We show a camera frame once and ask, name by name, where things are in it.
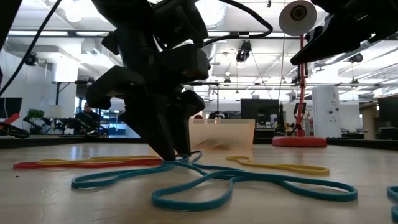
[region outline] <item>ceiling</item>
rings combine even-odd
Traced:
[[[104,20],[100,14],[95,10],[90,0],[63,0],[64,3],[57,9],[54,16],[47,24],[45,30],[83,30],[83,31],[107,31],[114,30],[114,27]],[[285,4],[292,2],[293,0],[281,1],[273,0],[271,7],[267,7],[268,1],[265,0],[237,0],[243,3],[245,6],[250,7],[256,11],[261,17],[274,27],[274,32],[282,32],[279,27],[279,14],[284,8]],[[12,30],[23,31],[23,30],[37,30],[41,25],[44,17],[47,15],[55,0],[23,0],[22,6],[18,12],[18,15],[14,21]],[[80,4],[79,7],[73,7],[75,3]],[[223,5],[216,0],[201,0],[203,4],[206,4],[207,10],[204,10],[203,6],[198,6],[201,10],[202,17],[209,27],[210,31],[218,32],[234,32],[234,31],[249,31],[249,32],[264,32],[267,29],[262,26],[258,21],[253,19],[249,14],[241,11],[238,8],[229,5]],[[322,25],[324,18],[327,13],[323,12],[322,9],[317,7],[317,22],[316,26]],[[221,19],[217,25],[210,25],[208,22],[214,19]],[[8,38],[8,45],[15,48],[15,46],[26,46],[29,45],[33,35],[27,36],[15,36],[10,35]],[[71,38],[71,37],[41,37],[37,42],[37,45],[54,45],[68,52],[74,60],[80,64],[79,74],[92,76],[98,78],[109,68],[109,63],[112,65],[121,64],[120,57],[113,55],[105,48],[101,47],[100,42],[102,37],[92,38],[90,41],[95,42],[95,46],[100,51],[101,55],[109,58],[110,62],[104,63],[104,60],[98,60],[98,57],[92,57],[87,54],[85,50],[81,49],[81,45],[84,41],[87,42],[87,38]],[[294,66],[290,64],[290,59],[299,51],[300,43],[298,39],[256,39],[250,40],[252,45],[252,54],[245,63],[245,66],[237,67],[235,60],[236,52],[242,44],[243,40],[226,40],[218,42],[215,45],[215,55],[211,64],[211,76],[208,82],[224,82],[226,78],[226,72],[230,73],[231,81],[244,82],[244,83],[290,83],[291,78],[294,77],[295,71]],[[396,63],[394,58],[397,58],[398,48],[397,42],[393,40],[382,41],[375,46],[372,46],[361,53],[364,56],[364,60],[358,64],[351,64],[349,62],[338,62],[334,66],[338,69],[338,78],[332,80],[333,83],[349,83],[353,77],[358,78],[360,83],[396,83],[398,81],[398,71],[396,67],[390,67]],[[42,54],[43,57],[53,57],[49,54]],[[56,58],[45,58],[56,62]],[[313,66],[309,66],[310,78],[307,82],[311,83],[311,73]],[[361,89],[354,89],[351,87],[340,87],[342,94],[352,95],[364,95],[374,91],[380,87],[366,87]],[[282,96],[285,96],[291,92],[297,92],[297,89],[293,89],[289,86],[281,87],[266,87],[265,85],[249,86],[249,85],[230,85],[223,86],[222,89],[231,89],[231,91],[225,91],[226,98],[239,98],[239,95],[235,95],[234,89],[243,90],[240,93],[248,94],[252,89],[263,90],[258,91],[257,95],[269,96],[269,91],[276,91],[276,95],[279,95],[279,89],[282,90]],[[212,98],[210,94],[210,88],[204,88],[200,90],[202,96]],[[311,88],[308,88],[306,94],[311,92]]]

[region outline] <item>table surface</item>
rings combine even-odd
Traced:
[[[226,156],[252,156],[258,163],[311,164],[330,168],[329,177],[358,189],[358,201],[326,202],[295,195],[264,182],[241,182],[234,186],[230,202],[216,210],[175,212],[151,205],[156,189],[188,182],[198,174],[183,168],[124,180],[101,189],[75,190],[72,178],[100,171],[139,169],[45,169],[12,170],[17,162],[37,159],[83,159],[94,156],[147,155],[144,144],[77,144],[5,149],[0,151],[0,220],[8,223],[283,223],[344,224],[392,223],[393,203],[386,197],[386,187],[398,184],[398,152],[377,149],[329,146],[327,149],[289,149],[269,145],[253,150],[205,151],[202,164],[237,167],[253,172],[267,172],[302,177],[281,170],[243,167]],[[180,194],[169,195],[187,201],[219,197],[227,181],[211,180]]]

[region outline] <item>rubber band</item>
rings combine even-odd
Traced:
[[[224,205],[232,196],[233,184],[236,182],[242,181],[264,181],[271,182],[277,184],[295,194],[302,195],[304,197],[311,197],[320,200],[329,200],[336,202],[349,202],[353,200],[357,200],[358,192],[357,190],[347,184],[333,182],[328,180],[317,180],[317,179],[307,179],[302,177],[291,177],[287,175],[275,175],[275,174],[257,174],[251,172],[245,172],[243,170],[230,168],[230,167],[221,167],[221,166],[208,166],[197,164],[196,161],[201,158],[201,152],[193,152],[192,154],[199,154],[198,157],[194,158],[191,163],[188,163],[188,157],[183,156],[182,159],[178,161],[163,161],[162,164],[155,168],[149,169],[138,169],[138,170],[122,170],[122,171],[112,171],[112,172],[103,172],[99,174],[91,174],[84,175],[81,177],[74,178],[71,183],[71,187],[74,189],[79,188],[91,188],[91,187],[104,187],[115,184],[116,182],[130,178],[137,177],[140,175],[147,174],[155,174],[160,172],[167,172],[172,170],[175,166],[185,167],[187,169],[194,170],[202,175],[202,177],[191,181],[186,184],[178,185],[175,187],[170,187],[166,189],[156,190],[152,193],[152,204],[156,207],[167,209],[167,210],[186,210],[186,211],[201,211],[201,210],[210,210],[214,208],[221,207]],[[209,169],[209,170],[219,170],[217,172],[213,172],[211,174],[206,173],[201,169]],[[95,180],[99,178],[109,177],[106,180]],[[185,190],[189,190],[201,184],[209,179],[221,179],[221,180],[229,180],[228,190],[224,195],[214,200],[210,200],[207,202],[183,202],[176,200],[169,200],[161,198],[161,196],[174,194],[177,192],[183,192]],[[343,194],[333,194],[333,193],[325,193],[319,192],[316,190],[310,190],[303,187],[296,186],[289,182],[296,182],[302,184],[315,184],[322,185],[326,187],[336,187],[339,189],[343,189],[348,191],[348,193]]]
[[[398,186],[388,187],[387,197],[395,202],[398,202]],[[395,222],[398,222],[398,205],[394,205],[391,208],[391,218]]]
[[[235,161],[243,166],[288,170],[299,174],[329,175],[329,169],[320,166],[310,166],[304,164],[255,164],[247,156],[228,156],[225,159],[228,161]]]
[[[63,165],[41,165],[36,162],[20,162],[14,164],[14,169],[41,169],[41,168],[109,168],[122,166],[158,166],[162,163],[162,159],[135,159],[132,161],[122,162],[99,162],[99,163],[83,163],[83,164],[63,164]]]
[[[39,159],[36,163],[39,165],[67,165],[67,164],[82,164],[88,162],[115,162],[115,161],[133,161],[137,159],[159,159],[157,156],[102,156],[92,157],[89,159]]]

